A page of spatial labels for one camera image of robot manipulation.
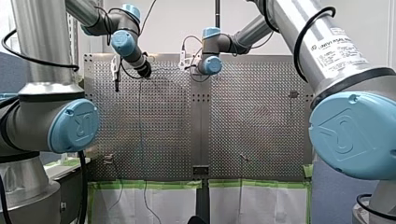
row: black cable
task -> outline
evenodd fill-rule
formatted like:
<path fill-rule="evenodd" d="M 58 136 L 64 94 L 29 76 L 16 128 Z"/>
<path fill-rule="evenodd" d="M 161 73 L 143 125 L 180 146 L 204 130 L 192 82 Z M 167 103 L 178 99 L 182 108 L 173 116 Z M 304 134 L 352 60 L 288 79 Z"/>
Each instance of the black cable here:
<path fill-rule="evenodd" d="M 204 80 L 197 80 L 197 79 L 195 79 L 195 78 L 193 77 L 193 75 L 192 75 L 191 68 L 195 66 L 195 65 L 192 65 L 192 64 L 194 63 L 196 56 L 198 55 L 198 53 L 199 53 L 201 50 L 202 50 L 202 48 L 198 49 L 198 51 L 192 56 L 191 65 L 190 65 L 190 67 L 188 68 L 188 69 L 189 69 L 189 72 L 190 72 L 190 77 L 191 77 L 191 79 L 192 79 L 193 81 L 195 81 L 195 82 L 206 82 L 206 81 L 211 77 L 210 75 L 207 75 L 207 77 L 206 77 Z"/>
<path fill-rule="evenodd" d="M 235 42 L 237 42 L 236 41 L 236 38 L 234 37 L 232 37 L 232 36 L 230 36 L 230 35 L 226 35 L 229 39 L 230 39 L 230 42 L 231 42 L 231 44 L 232 44 L 232 46 L 233 46 L 233 49 L 235 50 L 235 53 L 231 53 L 234 57 L 236 57 L 236 56 L 238 56 L 238 48 L 236 47 L 236 45 L 235 45 Z"/>
<path fill-rule="evenodd" d="M 122 8 L 119 8 L 119 7 L 113 7 L 113 8 L 111 8 L 111 9 L 108 11 L 108 13 L 111 13 L 111 11 L 113 11 L 113 10 L 118 10 L 118 11 L 121 11 L 121 12 L 125 13 L 132 21 L 134 21 L 134 23 L 137 24 L 137 29 L 139 29 L 137 35 L 140 35 L 141 32 L 140 32 L 140 27 L 139 27 L 139 25 L 138 25 L 140 22 L 134 17 L 134 15 L 131 14 L 131 12 L 129 12 L 129 11 L 127 11 L 127 10 L 124 10 L 124 9 L 122 9 Z"/>
<path fill-rule="evenodd" d="M 1 45 L 2 45 L 3 48 L 6 49 L 8 52 L 10 52 L 10 53 L 12 53 L 12 54 L 14 54 L 14 55 L 17 55 L 18 57 L 23 58 L 24 60 L 27 60 L 27 61 L 29 61 L 29 62 L 31 62 L 31 63 L 39 63 L 39 64 L 42 64 L 42 65 L 48 65 L 48 66 L 54 66 L 54 67 L 62 67 L 62 68 L 72 68 L 73 71 L 75 71 L 75 72 L 78 71 L 79 66 L 76 65 L 76 64 L 61 64 L 61 63 L 46 62 L 46 61 L 42 61 L 42 60 L 38 60 L 38 59 L 35 59 L 35 58 L 31 58 L 31 57 L 25 56 L 25 55 L 23 55 L 23 54 L 21 54 L 21 53 L 18 53 L 18 52 L 15 51 L 15 50 L 13 50 L 12 48 L 10 48 L 10 47 L 7 45 L 7 41 L 8 41 L 13 35 L 15 35 L 16 33 L 17 33 L 17 30 L 16 30 L 16 29 L 12 30 L 11 32 L 9 32 L 9 33 L 4 37 L 4 38 L 2 39 L 2 41 L 1 41 Z"/>
<path fill-rule="evenodd" d="M 372 213 L 378 217 L 382 217 L 384 219 L 388 219 L 388 220 L 392 220 L 392 221 L 396 221 L 396 216 L 392 216 L 392 215 L 388 215 L 388 214 L 384 214 L 378 211 L 375 211 L 374 209 L 371 209 L 370 207 L 364 205 L 361 202 L 362 198 L 370 198 L 372 195 L 371 194 L 361 194 L 356 198 L 356 202 L 358 202 L 358 205 L 361 206 L 361 208 L 363 208 L 364 210 L 368 211 L 369 213 Z"/>
<path fill-rule="evenodd" d="M 103 19 L 103 23 L 105 25 L 105 29 L 106 29 L 106 32 L 107 32 L 107 36 L 106 36 L 107 42 L 106 43 L 107 43 L 108 46 L 110 46 L 111 34 L 112 34 L 111 31 L 113 29 L 111 19 L 108 16 L 108 13 L 102 7 L 95 7 L 95 8 L 101 10 L 105 14 L 105 18 Z"/>
<path fill-rule="evenodd" d="M 4 221 L 6 222 L 6 224 L 12 224 L 7 207 L 6 189 L 4 188 L 3 178 L 1 176 L 0 176 L 0 198 L 1 198 L 1 206 L 3 209 Z"/>
<path fill-rule="evenodd" d="M 8 98 L 6 100 L 3 100 L 0 102 L 0 109 L 8 106 L 8 105 L 12 105 L 15 102 L 18 101 L 18 96 L 14 96 L 11 98 Z M 6 224 L 12 224 L 11 222 L 11 218 L 9 217 L 9 212 L 8 212 L 8 207 L 7 207 L 7 197 L 6 197 L 6 189 L 4 187 L 4 182 L 3 182 L 3 178 L 2 176 L 0 176 L 0 199 L 1 199 L 1 206 L 3 208 L 3 217 L 4 217 L 4 221 L 6 222 Z"/>
<path fill-rule="evenodd" d="M 267 25 L 271 28 L 271 30 L 273 30 L 274 32 L 279 33 L 279 29 L 276 28 L 270 21 L 270 18 L 268 16 L 268 1 L 263 1 L 262 3 L 262 12 L 264 13 L 264 18 L 265 18 L 265 22 L 267 22 Z"/>
<path fill-rule="evenodd" d="M 147 20 L 148 20 L 148 18 L 149 18 L 149 14 L 151 13 L 151 10 L 154 8 L 154 5 L 155 5 L 156 2 L 157 2 L 157 0 L 153 0 L 153 1 L 152 1 L 151 7 L 150 7 L 149 10 L 148 10 L 148 15 L 146 16 L 145 21 L 143 22 L 142 30 L 141 30 L 140 34 L 143 33 L 143 30 L 145 29 L 145 26 L 146 26 L 146 22 L 147 22 Z"/>
<path fill-rule="evenodd" d="M 123 183 L 122 183 L 122 180 L 121 180 L 121 176 L 119 176 L 119 173 L 120 173 L 120 172 L 118 171 L 117 165 L 116 165 L 116 163 L 115 163 L 114 161 L 113 161 L 113 166 L 114 166 L 114 170 L 116 171 L 116 174 L 117 174 L 117 176 L 118 176 L 118 179 L 119 179 L 119 181 L 120 181 L 120 183 L 121 183 L 121 190 L 120 190 L 119 198 L 110 206 L 110 208 L 108 209 L 108 211 L 111 211 L 111 209 L 113 209 L 113 207 L 116 206 L 116 204 L 120 202 L 121 196 L 122 196 L 122 193 L 123 193 L 123 190 L 124 190 L 124 186 L 123 186 Z"/>
<path fill-rule="evenodd" d="M 261 48 L 261 47 L 264 46 L 266 43 L 268 43 L 268 41 L 271 40 L 271 38 L 273 37 L 273 35 L 274 35 L 274 31 L 270 34 L 270 36 L 267 38 L 267 40 L 265 40 L 262 44 L 260 44 L 260 45 L 258 45 L 258 46 L 251 47 L 251 49 L 258 49 L 258 48 Z"/>
<path fill-rule="evenodd" d="M 18 96 L 13 96 L 13 97 L 7 98 L 6 100 L 0 101 L 0 109 L 6 107 L 8 105 L 12 105 L 17 100 L 18 100 Z"/>
<path fill-rule="evenodd" d="M 336 9 L 335 7 L 324 7 L 321 11 L 319 11 L 318 13 L 316 13 L 313 17 L 311 17 L 307 22 L 306 25 L 304 26 L 303 30 L 298 34 L 297 40 L 296 40 L 296 44 L 294 46 L 294 66 L 297 70 L 297 74 L 300 76 L 300 78 L 303 79 L 303 81 L 305 81 L 306 83 L 308 82 L 306 80 L 306 77 L 303 74 L 303 69 L 301 67 L 300 64 L 300 50 L 301 50 L 301 45 L 303 44 L 303 40 L 304 40 L 304 36 L 306 35 L 306 33 L 309 31 L 309 29 L 311 28 L 311 26 L 318 20 L 321 18 L 322 14 L 327 12 L 327 11 L 331 11 L 332 12 L 332 17 L 335 16 L 335 12 Z"/>
<path fill-rule="evenodd" d="M 181 49 L 183 49 L 183 50 L 185 49 L 186 41 L 187 41 L 189 38 L 193 38 L 193 39 L 197 40 L 198 42 L 200 42 L 200 43 L 202 44 L 202 41 L 201 41 L 198 37 L 196 37 L 195 35 L 188 35 L 188 36 L 186 36 L 186 37 L 184 38 L 184 40 L 183 40 L 183 45 L 181 46 Z"/>
<path fill-rule="evenodd" d="M 131 74 L 129 74 L 129 73 L 126 71 L 125 67 L 124 67 L 123 64 L 122 64 L 122 58 L 121 58 L 121 60 L 120 60 L 120 67 L 121 67 L 122 70 L 124 71 L 125 75 L 127 75 L 128 77 L 131 77 L 131 78 L 133 78 L 133 79 L 142 79 L 142 77 L 133 77 Z"/>
<path fill-rule="evenodd" d="M 87 164 L 85 163 L 85 155 L 83 151 L 78 153 L 79 162 L 81 163 L 81 176 L 82 176 L 82 197 L 81 197 L 81 212 L 79 214 L 79 224 L 85 223 L 85 216 L 87 215 L 88 208 L 88 177 L 87 177 Z"/>
<path fill-rule="evenodd" d="M 142 83 L 143 83 L 143 80 L 141 80 L 139 82 L 139 93 L 138 93 L 138 101 L 137 101 L 137 115 L 138 115 L 138 122 L 139 122 L 140 148 L 142 150 L 141 151 L 142 152 L 141 162 L 142 162 L 142 167 L 144 167 L 144 161 L 145 161 L 144 152 L 145 152 L 145 149 L 144 149 L 144 144 L 143 144 L 143 128 L 142 128 L 142 113 L 141 113 Z M 147 200 L 147 195 L 146 195 L 147 189 L 148 189 L 148 181 L 147 181 L 147 177 L 145 175 L 145 187 L 144 187 L 144 190 L 143 190 L 143 199 L 145 201 L 145 206 L 150 211 L 150 213 L 157 218 L 158 222 L 160 224 L 163 224 L 161 222 L 160 217 L 158 217 L 158 215 L 148 205 L 148 200 Z"/>

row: perforated metal panel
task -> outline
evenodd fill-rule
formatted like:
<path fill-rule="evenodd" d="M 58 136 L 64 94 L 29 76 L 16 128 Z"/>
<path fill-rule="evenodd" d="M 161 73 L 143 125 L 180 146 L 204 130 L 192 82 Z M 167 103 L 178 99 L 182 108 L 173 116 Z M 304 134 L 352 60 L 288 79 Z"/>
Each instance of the perforated metal panel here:
<path fill-rule="evenodd" d="M 227 58 L 212 78 L 210 178 L 303 179 L 310 91 L 291 57 Z M 290 92 L 298 92 L 293 98 Z M 241 161 L 241 155 L 247 161 Z"/>
<path fill-rule="evenodd" d="M 113 56 L 86 56 L 85 89 L 101 118 L 91 178 L 191 179 L 190 78 L 176 70 L 175 58 L 159 56 L 152 63 L 151 80 L 122 73 L 120 92 L 115 92 L 110 72 Z M 133 69 L 127 71 L 137 76 Z M 113 163 L 104 164 L 104 156 L 110 154 Z"/>
<path fill-rule="evenodd" d="M 210 178 L 304 179 L 302 165 L 311 162 L 307 126 L 312 97 L 291 57 L 222 56 L 223 71 L 196 83 L 173 70 L 178 55 L 156 56 L 153 79 L 142 82 L 143 150 L 140 81 L 122 75 L 116 93 L 112 57 L 86 56 L 85 90 L 101 117 L 92 150 L 93 180 L 190 180 L 192 166 L 200 164 L 209 165 Z M 110 154 L 113 164 L 104 164 Z"/>

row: blue joint cap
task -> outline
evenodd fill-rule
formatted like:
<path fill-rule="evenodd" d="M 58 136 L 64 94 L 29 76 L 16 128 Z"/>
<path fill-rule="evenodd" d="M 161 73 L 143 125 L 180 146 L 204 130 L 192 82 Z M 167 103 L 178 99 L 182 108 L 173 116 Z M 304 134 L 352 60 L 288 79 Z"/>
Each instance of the blue joint cap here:
<path fill-rule="evenodd" d="M 140 11 L 139 8 L 131 5 L 131 4 L 124 4 L 122 5 L 122 9 L 124 9 L 125 11 L 128 11 L 129 13 L 131 13 L 132 16 L 134 16 L 135 19 L 137 19 L 137 21 L 140 23 Z"/>
<path fill-rule="evenodd" d="M 311 114 L 309 137 L 334 170 L 358 179 L 396 179 L 396 102 L 363 91 L 339 92 Z"/>
<path fill-rule="evenodd" d="M 72 101 L 58 113 L 49 128 L 49 148 L 55 153 L 81 151 L 96 136 L 98 127 L 96 106 L 87 99 Z"/>
<path fill-rule="evenodd" d="M 207 39 L 209 37 L 220 35 L 220 28 L 218 27 L 207 27 L 204 29 L 204 33 L 202 34 L 202 39 Z"/>
<path fill-rule="evenodd" d="M 221 71 L 222 61 L 217 56 L 210 56 L 204 60 L 204 70 L 206 75 L 215 75 Z"/>
<path fill-rule="evenodd" d="M 128 57 L 134 52 L 136 43 L 131 34 L 124 30 L 118 30 L 111 37 L 111 46 L 122 57 Z"/>

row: green tape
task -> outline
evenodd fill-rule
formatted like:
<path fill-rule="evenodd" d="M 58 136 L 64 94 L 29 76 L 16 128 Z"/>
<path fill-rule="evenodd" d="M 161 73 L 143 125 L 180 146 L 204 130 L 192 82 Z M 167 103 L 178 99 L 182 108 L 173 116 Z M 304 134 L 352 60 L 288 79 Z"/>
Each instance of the green tape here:
<path fill-rule="evenodd" d="M 240 187 L 240 180 L 209 180 L 210 188 L 235 188 Z M 305 182 L 279 182 L 279 181 L 264 181 L 264 180 L 242 180 L 243 186 L 276 188 L 276 189 L 306 189 Z"/>
<path fill-rule="evenodd" d="M 78 158 L 69 159 L 69 160 L 64 161 L 64 163 L 62 163 L 62 164 L 60 164 L 58 161 L 53 161 L 53 162 L 46 164 L 45 166 L 53 166 L 53 165 L 75 166 L 75 165 L 79 165 L 79 159 Z"/>
<path fill-rule="evenodd" d="M 144 180 L 116 180 L 91 182 L 90 185 L 95 189 L 144 189 Z M 157 182 L 148 181 L 147 189 L 199 189 L 201 181 L 173 181 Z"/>
<path fill-rule="evenodd" d="M 314 171 L 314 165 L 313 164 L 303 165 L 303 168 L 304 168 L 305 178 L 311 178 L 312 173 Z"/>
<path fill-rule="evenodd" d="M 93 200 L 95 198 L 96 188 L 93 185 L 88 186 L 88 224 L 92 224 L 92 208 L 93 208 Z"/>
<path fill-rule="evenodd" d="M 306 215 L 305 220 L 306 224 L 311 224 L 311 202 L 312 202 L 312 183 L 306 182 Z"/>

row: label sticker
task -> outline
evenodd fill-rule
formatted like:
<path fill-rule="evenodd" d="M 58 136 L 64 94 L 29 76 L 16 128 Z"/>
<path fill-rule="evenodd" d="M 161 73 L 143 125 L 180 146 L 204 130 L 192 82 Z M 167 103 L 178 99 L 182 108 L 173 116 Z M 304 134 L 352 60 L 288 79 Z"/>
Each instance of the label sticker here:
<path fill-rule="evenodd" d="M 312 45 L 309 50 L 319 66 L 326 72 L 334 73 L 334 76 L 348 65 L 368 63 L 347 35 L 330 36 Z"/>
<path fill-rule="evenodd" d="M 346 31 L 341 28 L 333 27 L 330 28 L 330 30 L 332 31 L 333 35 L 347 35 Z"/>

